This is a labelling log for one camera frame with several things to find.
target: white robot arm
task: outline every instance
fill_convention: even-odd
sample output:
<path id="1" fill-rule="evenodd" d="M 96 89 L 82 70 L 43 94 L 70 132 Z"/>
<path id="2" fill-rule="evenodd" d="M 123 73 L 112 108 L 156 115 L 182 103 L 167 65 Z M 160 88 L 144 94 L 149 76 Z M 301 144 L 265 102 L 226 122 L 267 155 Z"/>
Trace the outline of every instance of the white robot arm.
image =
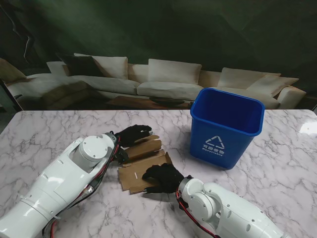
<path id="1" fill-rule="evenodd" d="M 291 238 L 258 207 L 214 182 L 185 178 L 176 192 L 198 222 L 208 223 L 219 238 Z"/>
<path id="2" fill-rule="evenodd" d="M 40 174 L 30 191 L 0 220 L 0 238 L 34 238 L 57 214 L 74 204 L 106 168 L 116 137 L 78 138 Z"/>

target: blue trash bin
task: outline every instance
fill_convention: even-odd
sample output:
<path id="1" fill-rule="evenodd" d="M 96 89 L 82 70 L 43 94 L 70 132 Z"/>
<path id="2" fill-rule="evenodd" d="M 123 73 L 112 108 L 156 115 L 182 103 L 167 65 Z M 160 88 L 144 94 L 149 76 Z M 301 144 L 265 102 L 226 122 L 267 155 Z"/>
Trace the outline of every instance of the blue trash bin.
<path id="1" fill-rule="evenodd" d="M 192 156 L 231 169 L 262 131 L 264 105 L 255 99 L 205 88 L 190 113 Z"/>

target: dark pillow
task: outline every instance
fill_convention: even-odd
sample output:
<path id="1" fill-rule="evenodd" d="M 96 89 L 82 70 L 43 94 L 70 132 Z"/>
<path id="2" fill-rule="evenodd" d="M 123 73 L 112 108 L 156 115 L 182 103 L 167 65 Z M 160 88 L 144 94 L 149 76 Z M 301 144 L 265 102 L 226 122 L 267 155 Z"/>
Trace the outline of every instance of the dark pillow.
<path id="1" fill-rule="evenodd" d="M 56 54 L 69 69 L 70 76 L 85 75 L 104 77 L 91 56 L 68 56 L 63 54 Z"/>

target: throw pillow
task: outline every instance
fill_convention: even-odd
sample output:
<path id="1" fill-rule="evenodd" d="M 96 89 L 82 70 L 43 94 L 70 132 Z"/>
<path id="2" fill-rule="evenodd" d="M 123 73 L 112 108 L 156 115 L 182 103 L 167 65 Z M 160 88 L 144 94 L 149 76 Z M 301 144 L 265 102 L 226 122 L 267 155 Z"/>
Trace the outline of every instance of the throw pillow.
<path id="1" fill-rule="evenodd" d="M 76 57 L 57 54 L 57 56 L 67 65 L 70 76 L 85 75 L 103 77 L 92 57 Z"/>
<path id="2" fill-rule="evenodd" d="M 298 80 L 298 78 L 285 78 L 274 75 L 266 75 L 248 87 L 247 90 L 274 97 L 283 88 L 295 83 Z"/>
<path id="3" fill-rule="evenodd" d="M 201 64 L 149 59 L 149 81 L 198 84 Z"/>
<path id="4" fill-rule="evenodd" d="M 75 56 L 85 56 L 83 54 L 74 54 Z M 91 56 L 94 58 L 98 68 L 107 78 L 128 79 L 128 58 L 127 57 L 104 57 Z"/>
<path id="5" fill-rule="evenodd" d="M 264 73 L 243 69 L 223 68 L 218 87 L 247 89 L 267 74 L 280 76 L 280 73 Z"/>
<path id="6" fill-rule="evenodd" d="M 20 70 L 8 61 L 0 58 L 0 80 L 2 79 L 5 83 L 12 83 L 25 78 L 26 76 Z"/>
<path id="7" fill-rule="evenodd" d="M 60 76 L 70 76 L 67 65 L 63 61 L 46 62 L 52 74 Z"/>

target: marble table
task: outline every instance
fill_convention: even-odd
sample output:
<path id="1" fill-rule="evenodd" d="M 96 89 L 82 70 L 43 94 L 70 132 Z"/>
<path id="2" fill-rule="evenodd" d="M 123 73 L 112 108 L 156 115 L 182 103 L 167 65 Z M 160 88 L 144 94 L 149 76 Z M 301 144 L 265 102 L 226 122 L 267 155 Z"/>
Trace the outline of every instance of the marble table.
<path id="1" fill-rule="evenodd" d="M 229 171 L 190 156 L 189 111 L 19 112 L 0 135 L 0 217 L 73 140 L 134 124 L 153 128 L 182 174 L 239 194 L 293 238 L 317 238 L 317 117 L 308 110 L 266 111 L 262 133 Z M 64 214 L 56 238 L 197 237 L 174 195 L 122 192 L 117 169 Z"/>

